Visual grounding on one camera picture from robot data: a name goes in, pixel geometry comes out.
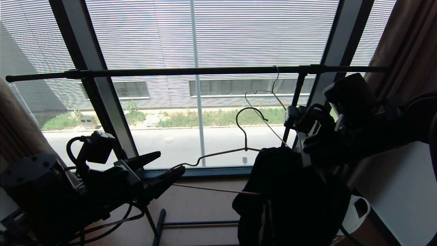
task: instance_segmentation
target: building window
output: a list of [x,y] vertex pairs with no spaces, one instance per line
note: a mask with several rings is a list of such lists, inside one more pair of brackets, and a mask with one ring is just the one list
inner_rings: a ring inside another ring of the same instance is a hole
[[[296,89],[297,78],[278,79],[275,82],[276,94],[292,94]],[[244,95],[246,91],[271,90],[271,79],[233,79],[233,80],[201,80],[202,95]],[[306,78],[301,93],[310,93],[314,78]],[[196,81],[190,81],[190,95],[196,95]]]
[[115,82],[118,97],[149,97],[145,82]]
[[88,94],[87,94],[87,92],[85,91],[85,88],[83,87],[83,84],[82,84],[82,83],[79,83],[79,87],[80,87],[80,89],[82,90],[83,97],[84,97],[86,100],[90,99],[90,98],[88,97]]

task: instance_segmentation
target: corrugated metal wall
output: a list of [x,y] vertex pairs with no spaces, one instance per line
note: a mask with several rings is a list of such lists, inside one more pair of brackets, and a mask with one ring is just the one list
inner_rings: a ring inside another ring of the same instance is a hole
[[[194,67],[189,0],[86,2],[109,69]],[[367,65],[370,61],[393,4],[394,1],[375,0],[353,65]],[[320,62],[338,1],[195,0],[194,5],[200,67],[293,66]],[[2,77],[74,67],[48,1],[2,0],[1,23]],[[4,32],[11,37],[7,42],[3,40]],[[6,56],[13,65],[3,66]],[[22,66],[23,59],[28,66]],[[232,78],[274,80],[276,75],[200,77]],[[133,99],[140,108],[196,106],[196,98],[190,96],[192,80],[194,76],[113,78],[115,83],[147,83],[149,98]],[[309,91],[310,85],[304,87]],[[92,110],[77,81],[27,81],[17,83],[17,88],[32,111]],[[289,104],[292,95],[280,98]],[[306,103],[307,98],[302,94],[299,102]],[[120,99],[123,107],[130,100]],[[277,104],[271,96],[253,96],[250,100],[255,104]],[[204,107],[245,104],[241,96],[202,97]]]

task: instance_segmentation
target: utility box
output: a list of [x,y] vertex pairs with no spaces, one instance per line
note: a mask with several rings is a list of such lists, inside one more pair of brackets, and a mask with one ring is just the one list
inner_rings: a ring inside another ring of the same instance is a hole
[[83,116],[80,118],[80,122],[82,123],[85,129],[96,129],[97,122],[94,116]]

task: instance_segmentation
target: window sill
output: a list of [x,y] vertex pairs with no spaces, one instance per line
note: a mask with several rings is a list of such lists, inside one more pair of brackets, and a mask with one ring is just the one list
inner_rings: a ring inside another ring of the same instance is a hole
[[[283,97],[283,96],[293,96],[294,94],[276,94],[276,96],[278,97]],[[301,93],[299,94],[301,96],[309,96],[309,93]],[[251,98],[251,97],[271,97],[273,96],[273,94],[248,94],[247,97]],[[243,95],[202,95],[200,96],[201,98],[225,98],[225,97],[244,97]]]
[[[238,167],[204,167],[187,168],[181,179],[228,179],[248,178],[252,171],[252,165]],[[163,174],[167,169],[140,170],[136,175],[143,180],[148,180]]]
[[119,97],[120,100],[133,100],[133,99],[150,99],[150,97]]

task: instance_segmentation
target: curb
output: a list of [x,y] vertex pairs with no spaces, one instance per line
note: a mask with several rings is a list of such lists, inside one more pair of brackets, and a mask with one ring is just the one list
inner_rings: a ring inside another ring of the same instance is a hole
[[[264,125],[241,125],[241,127],[263,127]],[[283,124],[269,124],[271,127],[281,127]],[[208,126],[203,128],[235,128],[238,127],[236,125],[232,126]],[[131,129],[131,131],[144,131],[144,130],[177,130],[177,129],[199,129],[199,127],[148,127],[148,128],[140,128],[140,129]],[[41,131],[42,133],[71,133],[71,132],[91,132],[96,129],[84,129],[84,130],[53,130],[53,131]]]

